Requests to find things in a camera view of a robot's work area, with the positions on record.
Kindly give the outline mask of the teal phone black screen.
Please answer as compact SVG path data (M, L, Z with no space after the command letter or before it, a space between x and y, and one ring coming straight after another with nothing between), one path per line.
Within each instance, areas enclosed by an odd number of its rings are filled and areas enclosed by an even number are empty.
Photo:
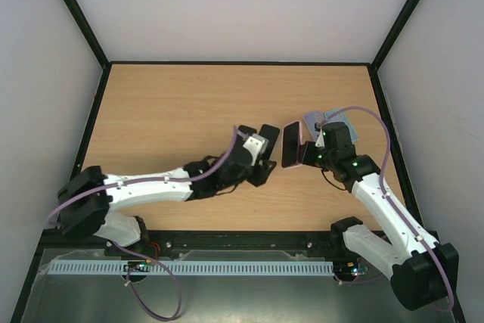
M262 136L264 139L266 139L268 142L264 152L261 155L262 160L270 159L272 151L274 150L276 142L278 140L279 134L280 134L280 129L278 127L271 126L269 124L262 125L259 131L259 135Z

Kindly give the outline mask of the lilac phone case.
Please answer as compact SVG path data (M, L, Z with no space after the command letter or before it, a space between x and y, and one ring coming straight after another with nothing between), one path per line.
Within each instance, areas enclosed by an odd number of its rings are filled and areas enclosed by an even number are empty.
M321 111L305 113L303 120L311 139L317 141L320 135L321 123L324 121L324 114Z

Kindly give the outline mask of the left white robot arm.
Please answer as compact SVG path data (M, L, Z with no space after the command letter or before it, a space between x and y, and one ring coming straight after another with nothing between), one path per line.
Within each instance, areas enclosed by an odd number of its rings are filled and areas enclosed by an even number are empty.
M59 205L46 222L58 225L66 239L96 236L130 247L144 239L146 228L140 217L126 216L122 209L211 198L231 193L243 182L259 187L276 166L270 159L274 146L260 135L238 136L220 157L147 175L104 174L91 166L59 190Z

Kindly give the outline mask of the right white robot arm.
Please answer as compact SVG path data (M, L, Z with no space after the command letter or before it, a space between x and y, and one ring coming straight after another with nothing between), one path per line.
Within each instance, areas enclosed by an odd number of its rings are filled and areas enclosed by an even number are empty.
M382 228L375 235L355 217L332 226L330 248L338 256L357 253L389 280L398 301L408 310L447 298L455 303L459 255L451 244L441 244L403 207L383 177L383 169L368 155L358 155L343 122L317 123L316 141L301 147L301 161L332 172L361 202Z

